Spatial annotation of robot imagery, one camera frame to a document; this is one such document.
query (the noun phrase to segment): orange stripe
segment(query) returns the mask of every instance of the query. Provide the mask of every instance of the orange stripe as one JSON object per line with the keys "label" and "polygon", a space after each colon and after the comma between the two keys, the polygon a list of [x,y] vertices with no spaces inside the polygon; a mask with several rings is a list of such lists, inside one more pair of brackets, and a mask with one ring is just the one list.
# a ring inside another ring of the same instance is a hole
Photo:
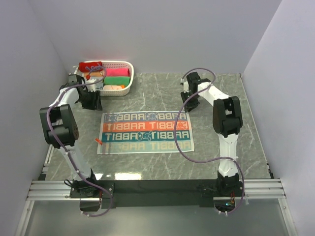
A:
{"label": "orange stripe", "polygon": [[[130,131],[172,131],[174,121],[136,121],[104,123],[103,132],[130,132]],[[188,121],[178,121],[177,130],[188,130]]]}

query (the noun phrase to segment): towel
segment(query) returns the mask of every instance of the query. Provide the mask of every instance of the towel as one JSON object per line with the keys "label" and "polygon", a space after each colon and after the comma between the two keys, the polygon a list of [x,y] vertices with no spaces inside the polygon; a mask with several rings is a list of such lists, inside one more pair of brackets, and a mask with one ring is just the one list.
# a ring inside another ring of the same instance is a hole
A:
{"label": "towel", "polygon": [[104,80],[105,85],[129,85],[130,77],[127,76],[106,76]]}
{"label": "towel", "polygon": [[[79,70],[81,72],[90,72],[92,69],[94,69],[97,66],[102,66],[101,61],[94,61],[94,62],[80,62],[79,63]],[[103,68],[98,68],[94,71],[101,71]]]}
{"label": "towel", "polygon": [[107,76],[130,76],[128,68],[106,68]]}

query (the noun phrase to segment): white wall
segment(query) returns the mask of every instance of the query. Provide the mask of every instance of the white wall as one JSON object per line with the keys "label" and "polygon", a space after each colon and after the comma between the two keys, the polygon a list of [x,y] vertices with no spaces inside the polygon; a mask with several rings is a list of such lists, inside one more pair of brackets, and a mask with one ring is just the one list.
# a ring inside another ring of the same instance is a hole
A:
{"label": "white wall", "polygon": [[128,60],[138,72],[243,72],[281,0],[29,0],[66,69]]}
{"label": "white wall", "polygon": [[58,95],[66,71],[26,0],[0,7],[0,235],[14,234],[48,149],[39,109]]}
{"label": "white wall", "polygon": [[283,0],[244,73],[267,159],[301,236],[315,230],[314,10],[314,0]]}

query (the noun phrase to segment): cable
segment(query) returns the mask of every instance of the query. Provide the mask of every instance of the cable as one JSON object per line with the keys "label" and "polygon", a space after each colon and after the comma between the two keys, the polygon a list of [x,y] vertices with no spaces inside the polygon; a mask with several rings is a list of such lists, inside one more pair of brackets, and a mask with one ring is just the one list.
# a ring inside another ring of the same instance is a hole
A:
{"label": "cable", "polygon": [[185,75],[183,75],[181,81],[185,78],[185,76],[187,76],[190,72],[192,72],[192,71],[194,71],[194,70],[205,70],[205,71],[208,71],[208,72],[210,72],[210,73],[213,75],[214,79],[213,79],[213,81],[210,82],[209,86],[207,86],[206,88],[204,88],[204,89],[202,89],[202,90],[200,90],[200,91],[195,92],[195,93],[192,94],[189,98],[187,98],[187,100],[183,103],[182,107],[180,108],[179,112],[177,113],[177,116],[176,116],[176,119],[175,119],[175,124],[174,124],[174,140],[175,140],[175,144],[176,144],[176,147],[177,147],[178,151],[180,152],[180,154],[181,154],[184,158],[186,158],[188,161],[191,161],[191,162],[193,162],[193,163],[204,164],[204,163],[213,162],[213,161],[218,161],[218,160],[223,160],[223,159],[225,159],[225,160],[231,160],[231,161],[233,161],[233,162],[235,163],[237,169],[239,170],[239,172],[241,173],[241,176],[242,176],[243,188],[242,188],[242,196],[241,196],[241,199],[240,199],[239,204],[238,204],[232,211],[230,211],[230,212],[227,213],[227,214],[231,214],[231,213],[233,213],[234,211],[236,211],[236,210],[240,207],[240,205],[242,204],[244,195],[245,195],[245,180],[244,180],[244,174],[243,174],[243,172],[242,172],[242,170],[241,170],[240,165],[236,162],[236,160],[234,160],[234,159],[231,158],[231,157],[216,157],[216,158],[213,158],[213,159],[210,159],[210,160],[196,161],[196,160],[193,160],[193,159],[189,158],[188,156],[186,156],[186,155],[183,153],[183,151],[181,150],[181,148],[179,147],[179,145],[178,145],[178,140],[177,140],[177,136],[176,136],[177,122],[178,122],[178,119],[179,119],[179,116],[180,116],[182,110],[185,108],[186,104],[187,104],[193,97],[197,96],[197,95],[198,95],[199,93],[201,93],[201,92],[204,92],[204,91],[208,90],[208,89],[212,86],[212,84],[214,83],[214,81],[216,80],[216,75],[214,74],[214,72],[212,72],[211,70],[206,69],[206,68],[198,67],[198,68],[194,68],[194,69],[189,70]]}
{"label": "cable", "polygon": [[73,188],[73,184],[68,179],[65,179],[63,183],[67,185],[68,187]]}
{"label": "cable", "polygon": [[86,85],[87,83],[85,82],[85,79],[83,76],[82,76],[82,80],[83,80],[84,84]]}
{"label": "cable", "polygon": [[[89,74],[90,74],[91,72],[93,72],[94,70],[100,69],[100,68],[103,68],[103,69],[104,69],[104,77],[101,78],[101,79],[99,79],[99,80],[97,80],[97,81],[95,81],[95,82],[93,82],[93,83],[91,83],[91,84],[89,84],[89,85],[95,85],[95,84],[97,84],[97,83],[99,83],[99,82],[104,81],[107,72],[106,72],[106,68],[103,67],[103,66],[96,66],[96,67],[94,67],[93,69],[90,70]],[[101,191],[105,192],[106,194],[108,194],[108,195],[110,196],[110,204],[109,204],[109,207],[108,207],[108,209],[107,209],[106,211],[104,211],[103,213],[92,215],[92,214],[88,214],[88,213],[86,213],[86,212],[82,212],[84,215],[86,215],[86,216],[88,216],[88,217],[98,217],[98,216],[102,216],[102,215],[106,214],[106,213],[111,209],[111,207],[113,206],[113,196],[112,196],[112,194],[111,194],[109,191],[107,191],[105,188],[103,188],[103,187],[101,187],[101,186],[98,186],[97,184],[94,184],[94,183],[92,183],[92,182],[89,182],[88,180],[86,180],[86,179],[84,178],[83,175],[81,175],[80,170],[77,168],[77,166],[75,165],[75,163],[74,163],[74,161],[73,161],[73,158],[72,158],[72,156],[71,156],[71,153],[69,152],[69,150],[65,147],[65,145],[61,142],[61,140],[59,139],[59,137],[58,137],[57,134],[55,133],[54,128],[53,128],[53,126],[52,126],[52,124],[51,124],[50,116],[49,116],[51,110],[54,109],[54,108],[60,103],[60,101],[62,100],[62,98],[63,98],[63,96],[65,95],[66,92],[68,92],[70,89],[77,88],[77,87],[83,87],[83,86],[85,86],[85,84],[77,84],[77,85],[73,85],[73,86],[70,86],[70,87],[66,88],[66,89],[61,93],[61,95],[59,96],[58,100],[57,100],[51,107],[49,107],[49,109],[48,109],[48,111],[47,111],[47,113],[46,113],[46,119],[47,119],[47,123],[48,123],[49,129],[50,129],[50,131],[51,131],[51,134],[54,136],[54,138],[56,139],[57,143],[58,143],[58,144],[64,149],[64,151],[66,152],[66,154],[67,154],[67,156],[68,156],[68,158],[69,158],[69,161],[71,162],[71,164],[72,164],[74,170],[77,172],[78,176],[79,176],[85,183],[87,183],[87,184],[89,184],[89,185],[91,185],[91,186],[93,186],[93,187],[95,187],[95,188],[100,189]]]}

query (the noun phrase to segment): pink towel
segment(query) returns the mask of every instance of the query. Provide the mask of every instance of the pink towel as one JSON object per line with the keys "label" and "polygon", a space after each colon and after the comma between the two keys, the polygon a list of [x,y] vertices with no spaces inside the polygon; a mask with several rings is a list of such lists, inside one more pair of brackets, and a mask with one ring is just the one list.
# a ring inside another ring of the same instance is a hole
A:
{"label": "pink towel", "polygon": [[106,68],[106,76],[130,76],[128,68]]}

